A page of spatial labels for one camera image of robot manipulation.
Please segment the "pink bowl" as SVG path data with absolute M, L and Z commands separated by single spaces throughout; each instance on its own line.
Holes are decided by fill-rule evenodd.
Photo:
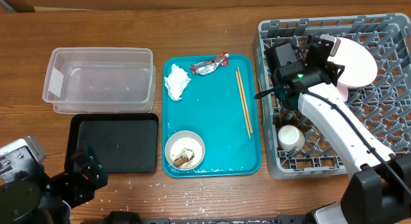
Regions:
M 337 91 L 342 99 L 343 102 L 346 102 L 349 98 L 349 90 L 346 86 L 338 83 L 337 84 Z

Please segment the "white round plate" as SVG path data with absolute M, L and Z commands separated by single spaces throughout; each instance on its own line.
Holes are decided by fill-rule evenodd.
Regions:
M 347 88 L 359 88 L 371 84 L 378 73 L 374 57 L 361 44 L 346 38 L 336 38 L 329 62 L 344 66 L 338 83 Z

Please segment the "beige cup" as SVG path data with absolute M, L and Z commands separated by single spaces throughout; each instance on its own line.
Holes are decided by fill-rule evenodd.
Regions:
M 282 126 L 277 134 L 280 147 L 285 151 L 301 150 L 305 143 L 304 134 L 293 125 Z

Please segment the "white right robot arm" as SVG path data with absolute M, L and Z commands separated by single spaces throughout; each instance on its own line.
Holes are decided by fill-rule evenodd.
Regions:
M 350 181 L 338 203 L 306 214 L 305 223 L 397 223 L 410 217 L 410 156 L 398 157 L 345 105 L 337 87 L 359 88 L 378 72 L 359 43 L 309 35 L 306 49 L 289 42 L 265 50 L 270 92 L 284 108 L 297 109 L 322 133 Z

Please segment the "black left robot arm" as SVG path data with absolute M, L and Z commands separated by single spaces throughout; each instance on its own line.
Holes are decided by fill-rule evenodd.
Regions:
M 49 177 L 46 154 L 26 136 L 1 147 L 1 223 L 70 223 L 72 209 L 94 198 L 108 174 L 91 145 L 74 151 L 70 168 Z

